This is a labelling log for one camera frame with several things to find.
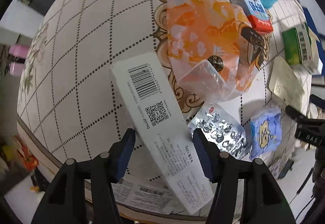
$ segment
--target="table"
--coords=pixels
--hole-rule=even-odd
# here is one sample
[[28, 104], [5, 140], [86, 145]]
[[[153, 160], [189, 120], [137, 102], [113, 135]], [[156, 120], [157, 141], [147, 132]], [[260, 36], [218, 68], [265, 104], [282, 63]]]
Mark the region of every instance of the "table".
[[[274, 32], [264, 37], [269, 45], [264, 50], [261, 70], [247, 93], [220, 103], [247, 133], [253, 113], [272, 102], [268, 82], [274, 59], [284, 56], [281, 31], [304, 21], [297, 0], [278, 0], [268, 12]], [[109, 150], [126, 128], [132, 127], [111, 82], [110, 65], [154, 49], [189, 121], [203, 101], [177, 86], [166, 47], [166, 0], [56, 0], [44, 17], [26, 60], [17, 114], [43, 146], [45, 156], [61, 163], [71, 157], [77, 161], [92, 159]], [[305, 90], [305, 112], [311, 77], [296, 75]], [[277, 151], [261, 157], [268, 165], [277, 162], [273, 169], [275, 176], [293, 152], [295, 126], [282, 111], [283, 141]], [[151, 161], [145, 145], [137, 138], [126, 175], [164, 186], [159, 170]], [[235, 216], [241, 211], [243, 181], [238, 185]], [[172, 214], [158, 215], [204, 220], [210, 206], [211, 203], [194, 216], [176, 206]]]

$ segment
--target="silver foil wrapper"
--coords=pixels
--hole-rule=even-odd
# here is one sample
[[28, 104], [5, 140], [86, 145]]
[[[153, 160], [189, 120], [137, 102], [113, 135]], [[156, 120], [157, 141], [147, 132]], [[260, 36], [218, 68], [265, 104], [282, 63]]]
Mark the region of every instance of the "silver foil wrapper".
[[251, 141], [246, 138], [244, 128], [217, 104], [204, 103], [188, 128], [192, 136], [193, 131], [200, 128], [208, 141], [236, 159], [241, 159], [251, 149]]

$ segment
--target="black clamp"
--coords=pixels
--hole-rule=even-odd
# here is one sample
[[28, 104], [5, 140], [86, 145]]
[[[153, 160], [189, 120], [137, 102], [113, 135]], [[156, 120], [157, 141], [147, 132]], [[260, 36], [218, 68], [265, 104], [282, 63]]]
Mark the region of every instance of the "black clamp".
[[244, 179], [241, 224], [294, 224], [295, 218], [280, 187], [262, 159], [236, 160], [207, 141], [201, 129], [193, 132], [193, 143], [204, 175], [218, 183], [207, 224], [231, 224], [238, 179]]
[[134, 143], [135, 131], [127, 129], [121, 141], [93, 160], [68, 159], [48, 186], [31, 224], [87, 224], [85, 179], [91, 180], [93, 223], [123, 224], [111, 183], [124, 176]]
[[[321, 109], [325, 109], [325, 101], [320, 97], [312, 94], [309, 101]], [[286, 106], [285, 112], [297, 122], [295, 138], [316, 147], [325, 147], [325, 120], [308, 119], [292, 106]]]

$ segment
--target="black cable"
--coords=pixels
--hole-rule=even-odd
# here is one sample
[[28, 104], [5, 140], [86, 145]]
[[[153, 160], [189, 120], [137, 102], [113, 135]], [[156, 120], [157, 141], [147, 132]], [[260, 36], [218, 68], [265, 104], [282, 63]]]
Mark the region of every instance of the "black cable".
[[295, 220], [298, 219], [298, 217], [300, 216], [300, 214], [301, 214], [301, 213], [303, 212], [303, 210], [304, 210], [304, 209], [305, 209], [305, 208], [310, 204], [310, 202], [311, 202], [313, 199], [314, 199], [314, 197], [312, 197], [311, 200], [307, 203], [307, 205], [303, 207], [303, 209], [299, 212], [299, 214], [298, 214], [298, 216], [296, 217]]
[[306, 224], [308, 223], [308, 221], [311, 219], [311, 217], [314, 216], [315, 212], [318, 210], [318, 208], [320, 207], [321, 204], [324, 204], [324, 198], [318, 203], [317, 207], [315, 208], [315, 210], [313, 210], [313, 213], [311, 213], [311, 215], [308, 217], [307, 220], [305, 220], [303, 223], [301, 224]]
[[300, 188], [298, 189], [295, 197], [290, 201], [289, 205], [291, 204], [291, 202], [297, 197], [297, 195], [300, 194], [301, 190], [305, 187], [306, 183], [308, 182], [309, 178], [311, 177], [312, 173], [313, 173], [314, 168], [312, 167], [308, 173], [308, 175], [306, 176], [304, 182], [301, 184]]

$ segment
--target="qr code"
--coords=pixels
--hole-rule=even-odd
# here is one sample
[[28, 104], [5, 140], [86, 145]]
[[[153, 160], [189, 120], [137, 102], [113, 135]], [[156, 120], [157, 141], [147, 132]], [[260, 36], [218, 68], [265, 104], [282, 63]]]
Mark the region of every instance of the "qr code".
[[162, 101], [150, 106], [149, 108], [146, 108], [146, 112], [149, 116], [152, 126], [156, 126], [165, 119], [169, 118]]

